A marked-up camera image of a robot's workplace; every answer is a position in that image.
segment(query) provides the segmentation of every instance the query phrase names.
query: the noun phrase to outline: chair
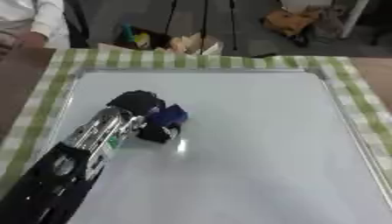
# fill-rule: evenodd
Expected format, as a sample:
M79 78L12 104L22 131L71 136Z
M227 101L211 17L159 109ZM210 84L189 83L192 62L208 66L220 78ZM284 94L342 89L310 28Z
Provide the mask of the chair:
M65 13L71 47L89 48L88 38L90 36L90 30L81 3L79 0L65 0L65 4L69 6L69 9L73 12L73 17L68 14L68 10L66 10ZM79 24L80 28L71 21L71 18L77 20L76 22Z

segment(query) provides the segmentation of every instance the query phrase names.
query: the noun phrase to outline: person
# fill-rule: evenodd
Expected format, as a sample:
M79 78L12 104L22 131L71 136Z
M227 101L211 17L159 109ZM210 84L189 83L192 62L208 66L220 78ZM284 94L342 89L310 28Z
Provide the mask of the person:
M63 0L0 0L0 53L13 47L69 48Z

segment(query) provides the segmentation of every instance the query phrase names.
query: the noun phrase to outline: table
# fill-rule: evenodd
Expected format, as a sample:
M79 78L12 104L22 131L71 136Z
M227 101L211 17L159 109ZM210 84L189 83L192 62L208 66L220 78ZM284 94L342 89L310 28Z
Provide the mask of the table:
M53 49L19 49L0 62L0 143L37 85Z
M55 54L53 54L53 50L23 51L26 53L14 52L0 64L0 71L6 77L19 73L19 76L15 76L13 79L17 83L17 87L9 86L12 81L2 81L0 84L0 89L8 89L6 94L2 94L3 98L0 98L0 102L3 105L9 105L5 107L6 110L0 111L3 121L1 125L4 127L3 137L4 133L10 129L12 120L17 118L15 122L17 125L12 126L9 135L0 147L0 158L2 159L0 161L0 176L2 176L0 178L0 197L1 190L4 193L5 189L8 189L23 173L26 163L34 161L37 149L40 149L45 141L51 125L55 121L56 112L62 106L62 99L67 93L67 83L70 83L73 78L69 74L81 66L322 68L330 77L339 99L345 105L345 110L370 146L384 175L389 183L392 183L392 159L390 157L392 155L392 118L368 86L369 83L385 102L385 105L391 109L392 96L388 86L392 84L392 80L386 74L387 68L380 70L381 67L377 63L381 62L378 59L353 59L353 63L358 66L362 76L367 80L366 83L352 65L352 61L342 57L277 56L265 59L246 59L117 50L58 50ZM51 57L52 61L49 67L43 76L40 76ZM382 62L383 65L385 63L383 67L387 67L387 61Z

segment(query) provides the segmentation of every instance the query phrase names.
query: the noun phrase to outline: bag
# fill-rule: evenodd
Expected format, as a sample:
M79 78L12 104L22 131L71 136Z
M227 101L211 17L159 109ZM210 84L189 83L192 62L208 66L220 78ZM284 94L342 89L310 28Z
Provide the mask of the bag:
M297 46L308 46L307 27L319 19L320 9L308 7L304 12L293 14L286 10L272 11L262 20L264 27L279 32Z

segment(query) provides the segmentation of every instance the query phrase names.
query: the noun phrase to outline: white sleeve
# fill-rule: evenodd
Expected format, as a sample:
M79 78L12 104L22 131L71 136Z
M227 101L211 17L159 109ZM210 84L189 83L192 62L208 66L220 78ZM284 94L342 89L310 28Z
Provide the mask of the white sleeve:
M36 0L37 14L31 26L32 32L39 32L48 38L62 24L63 0Z

